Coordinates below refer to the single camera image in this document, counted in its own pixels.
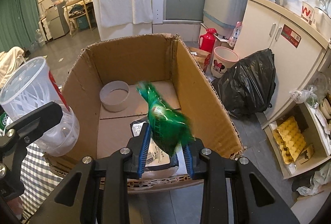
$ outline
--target black trash bag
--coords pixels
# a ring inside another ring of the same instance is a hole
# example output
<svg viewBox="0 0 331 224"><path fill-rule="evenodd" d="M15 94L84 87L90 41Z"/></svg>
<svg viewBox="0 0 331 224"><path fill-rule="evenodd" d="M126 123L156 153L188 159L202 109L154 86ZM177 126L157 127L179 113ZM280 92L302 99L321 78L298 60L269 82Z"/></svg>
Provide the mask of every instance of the black trash bag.
<svg viewBox="0 0 331 224"><path fill-rule="evenodd" d="M226 110L235 117L263 112L275 91L276 68L271 49L239 60L212 82Z"/></svg>

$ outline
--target yellow egg tray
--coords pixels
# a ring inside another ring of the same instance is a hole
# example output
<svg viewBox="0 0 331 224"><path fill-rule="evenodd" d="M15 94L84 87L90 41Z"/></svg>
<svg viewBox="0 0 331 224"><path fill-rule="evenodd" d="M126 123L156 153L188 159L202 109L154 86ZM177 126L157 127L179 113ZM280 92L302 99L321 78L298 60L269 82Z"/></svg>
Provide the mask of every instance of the yellow egg tray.
<svg viewBox="0 0 331 224"><path fill-rule="evenodd" d="M294 117L289 117L272 134L279 145L279 149L282 151L284 163L290 164L296 161L306 146L306 142Z"/></svg>

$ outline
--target wooden chair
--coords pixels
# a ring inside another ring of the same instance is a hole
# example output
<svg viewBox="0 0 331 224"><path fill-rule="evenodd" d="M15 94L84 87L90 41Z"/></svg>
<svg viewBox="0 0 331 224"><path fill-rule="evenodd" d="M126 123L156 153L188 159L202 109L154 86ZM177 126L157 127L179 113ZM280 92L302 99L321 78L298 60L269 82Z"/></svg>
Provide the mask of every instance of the wooden chair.
<svg viewBox="0 0 331 224"><path fill-rule="evenodd" d="M77 4L79 2L83 2L83 7L84 7L84 13L81 13L81 14L78 14L77 16L73 16L73 17L69 17L69 12L68 12L68 8L69 6L72 6L74 4ZM68 1L66 4L65 4L65 8L66 8L66 12L67 12L67 16L68 16L68 19L69 19L69 23L70 21L73 21L74 25L75 25L75 28L78 29L78 26L77 26L77 22L76 22L76 19L81 17L81 16L84 16L86 15L86 18L87 18L87 21L88 21L88 25L90 26L90 29L92 30L92 26L91 26L91 21L90 21L90 17L88 15L88 10L86 8L86 4L85 4L85 0L72 0L72 1ZM72 29L69 25L69 29L70 29L70 35L73 34L72 32Z"/></svg>

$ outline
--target cardboard box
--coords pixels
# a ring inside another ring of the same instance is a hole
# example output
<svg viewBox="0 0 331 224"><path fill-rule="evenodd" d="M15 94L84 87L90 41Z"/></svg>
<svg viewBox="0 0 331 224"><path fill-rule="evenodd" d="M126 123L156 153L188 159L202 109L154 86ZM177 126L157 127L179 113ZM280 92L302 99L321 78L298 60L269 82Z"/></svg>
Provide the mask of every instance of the cardboard box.
<svg viewBox="0 0 331 224"><path fill-rule="evenodd" d="M194 47L188 47L188 49L190 50L190 52L195 52L196 53L196 55L193 55L194 59L199 64L200 68L204 72L206 72L207 67L209 65L209 62L210 62L211 53L209 53L208 51L204 51L204 50L194 48Z"/></svg>
<svg viewBox="0 0 331 224"><path fill-rule="evenodd" d="M130 106L120 112L104 110L99 99L101 88L114 80L131 85ZM82 50L62 88L79 120L79 139L64 156L45 155L52 170L65 175L84 156L110 156L126 146L130 123L148 112L147 103L135 91L135 84L143 80L154 82L164 99L190 118L192 134L206 147L226 158L242 151L229 115L183 41L170 34L142 35ZM165 188L192 184L184 176L163 181Z"/></svg>
<svg viewBox="0 0 331 224"><path fill-rule="evenodd" d="M304 162L308 161L313 154L314 154L314 147L312 144L310 144L300 153L299 157L297 158L297 162L303 164Z"/></svg>

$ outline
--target black mount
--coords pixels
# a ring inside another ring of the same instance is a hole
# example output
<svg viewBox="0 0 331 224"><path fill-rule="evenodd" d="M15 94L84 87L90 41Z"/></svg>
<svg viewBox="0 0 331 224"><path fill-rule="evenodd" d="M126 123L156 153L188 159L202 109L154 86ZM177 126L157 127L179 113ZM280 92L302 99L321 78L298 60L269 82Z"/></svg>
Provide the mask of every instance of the black mount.
<svg viewBox="0 0 331 224"><path fill-rule="evenodd" d="M15 130L12 137L8 137L8 133L7 137L0 137L2 163L10 171L0 178L0 186L4 183L9 186L5 200L24 191L19 174L27 153L25 147L58 124L61 117L60 106L49 103L11 124L8 129ZM94 224L97 217L99 224L129 224L127 178L139 178L138 156L149 137L148 123L145 123L141 135L132 137L127 148L98 160L84 157L47 197L29 224ZM189 151L192 156L191 169L187 167L191 178L204 180L201 224L228 223L226 178L231 182L235 224L299 223L247 158L237 161L222 158L205 148L200 139L184 146L183 151ZM105 177L104 190L100 190L102 177ZM19 223L1 197L0 214L6 215L6 223Z"/></svg>

